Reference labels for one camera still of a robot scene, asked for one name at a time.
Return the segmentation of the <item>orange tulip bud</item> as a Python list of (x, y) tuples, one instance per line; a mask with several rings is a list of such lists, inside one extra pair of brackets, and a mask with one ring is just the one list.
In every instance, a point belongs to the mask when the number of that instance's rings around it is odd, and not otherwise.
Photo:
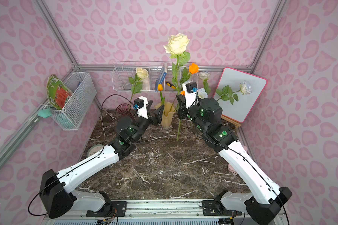
[(157, 89), (158, 89), (158, 91), (160, 92), (161, 105), (165, 106), (165, 97), (164, 97), (163, 94), (162, 94), (162, 91), (163, 91), (163, 86), (162, 86), (162, 84), (159, 84), (159, 85), (157, 86)]

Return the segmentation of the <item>white rose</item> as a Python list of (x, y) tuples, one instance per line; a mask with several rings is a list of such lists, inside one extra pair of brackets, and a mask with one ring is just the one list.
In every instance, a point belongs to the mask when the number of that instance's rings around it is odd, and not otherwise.
[(203, 88), (205, 92), (209, 95), (211, 93), (211, 88), (208, 82), (210, 73), (207, 71), (202, 71), (198, 75), (199, 75), (199, 79), (203, 81)]

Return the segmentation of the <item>large orange rose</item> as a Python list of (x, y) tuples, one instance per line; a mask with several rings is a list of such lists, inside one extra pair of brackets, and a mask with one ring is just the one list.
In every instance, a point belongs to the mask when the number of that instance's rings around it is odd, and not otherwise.
[(183, 84), (191, 82), (190, 79), (192, 75), (199, 72), (199, 66), (195, 63), (192, 63), (189, 68), (183, 67), (181, 69), (180, 65), (172, 64), (172, 83), (176, 87), (177, 94), (183, 92)]

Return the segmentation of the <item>cream rose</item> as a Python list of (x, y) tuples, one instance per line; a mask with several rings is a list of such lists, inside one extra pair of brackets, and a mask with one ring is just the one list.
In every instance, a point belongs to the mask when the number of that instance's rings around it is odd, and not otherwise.
[(128, 78), (131, 84), (131, 101), (134, 95), (141, 93), (142, 90), (149, 90), (149, 71), (145, 68), (136, 67), (134, 77)]
[(175, 59), (176, 63), (172, 63), (172, 84), (176, 87), (177, 94), (182, 91), (182, 84), (189, 80), (191, 73), (185, 67), (191, 58), (187, 52), (187, 46), (190, 39), (184, 34), (171, 35), (168, 44), (164, 46), (165, 52), (171, 55), (171, 59)]

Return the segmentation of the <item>pale blue rose back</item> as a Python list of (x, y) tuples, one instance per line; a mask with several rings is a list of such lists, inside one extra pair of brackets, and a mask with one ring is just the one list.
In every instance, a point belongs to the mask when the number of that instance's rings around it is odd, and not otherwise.
[(216, 89), (216, 94), (219, 97), (218, 100), (229, 101), (232, 105), (234, 105), (234, 102), (239, 101), (239, 94), (252, 94), (252, 86), (250, 82), (244, 81), (239, 84), (239, 88), (237, 90), (233, 90), (229, 85), (226, 85), (222, 89)]

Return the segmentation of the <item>pale blue rose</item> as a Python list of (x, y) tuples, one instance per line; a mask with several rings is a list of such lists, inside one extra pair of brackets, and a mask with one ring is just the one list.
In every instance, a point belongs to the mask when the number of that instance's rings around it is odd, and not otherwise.
[(197, 90), (197, 96), (200, 98), (200, 99), (204, 99), (204, 98), (207, 98), (208, 95), (207, 95), (207, 92), (205, 91), (204, 88), (200, 88)]
[(239, 84), (239, 88), (237, 90), (233, 90), (229, 85), (226, 85), (222, 89), (216, 89), (216, 94), (219, 97), (218, 100), (229, 101), (232, 105), (234, 105), (234, 102), (239, 101), (239, 94), (252, 94), (252, 86), (250, 82), (244, 81)]

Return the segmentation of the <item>teal round alarm clock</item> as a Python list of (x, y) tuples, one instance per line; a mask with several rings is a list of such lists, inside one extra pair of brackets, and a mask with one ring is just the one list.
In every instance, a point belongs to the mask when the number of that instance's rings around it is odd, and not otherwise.
[(97, 145), (94, 145), (93, 147), (91, 147), (87, 154), (86, 154), (86, 157), (90, 157), (94, 154), (96, 154), (97, 152), (101, 151), (103, 149), (104, 145), (102, 144), (97, 144)]

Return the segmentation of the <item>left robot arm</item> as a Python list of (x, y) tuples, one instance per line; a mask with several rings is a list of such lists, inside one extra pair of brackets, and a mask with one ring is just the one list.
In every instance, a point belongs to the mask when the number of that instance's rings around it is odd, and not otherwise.
[(50, 169), (43, 174), (39, 197), (49, 218), (58, 218), (70, 211), (86, 211), (88, 217), (109, 217), (118, 212), (106, 192), (85, 193), (77, 191), (76, 187), (105, 167), (128, 156), (149, 125), (161, 123), (164, 106), (150, 114), (152, 103), (145, 98), (135, 99), (138, 119), (134, 121), (129, 116), (121, 118), (115, 127), (117, 136), (113, 141), (71, 167), (58, 172)]

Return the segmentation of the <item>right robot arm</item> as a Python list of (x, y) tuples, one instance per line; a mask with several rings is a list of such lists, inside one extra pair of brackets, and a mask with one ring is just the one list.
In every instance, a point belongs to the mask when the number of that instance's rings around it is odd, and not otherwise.
[(250, 189), (248, 194), (223, 191), (211, 208), (223, 215), (241, 211), (259, 225), (268, 225), (292, 197), (288, 187), (280, 187), (253, 161), (231, 128), (221, 122), (222, 108), (214, 98), (200, 99), (196, 93), (178, 94), (178, 117), (193, 122), (193, 134), (225, 159)]

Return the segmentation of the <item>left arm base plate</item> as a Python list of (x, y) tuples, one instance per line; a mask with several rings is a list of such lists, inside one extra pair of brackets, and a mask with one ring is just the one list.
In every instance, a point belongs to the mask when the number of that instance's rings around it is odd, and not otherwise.
[(95, 211), (87, 211), (86, 217), (105, 217), (110, 218), (116, 215), (117, 217), (124, 217), (127, 210), (127, 201), (114, 201), (105, 203), (104, 206)]

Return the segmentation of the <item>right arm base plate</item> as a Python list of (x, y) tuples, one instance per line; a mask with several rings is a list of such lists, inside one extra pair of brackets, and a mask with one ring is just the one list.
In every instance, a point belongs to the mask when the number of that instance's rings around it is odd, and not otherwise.
[(227, 210), (220, 201), (204, 200), (199, 202), (198, 206), (202, 208), (204, 216), (242, 216), (242, 212)]

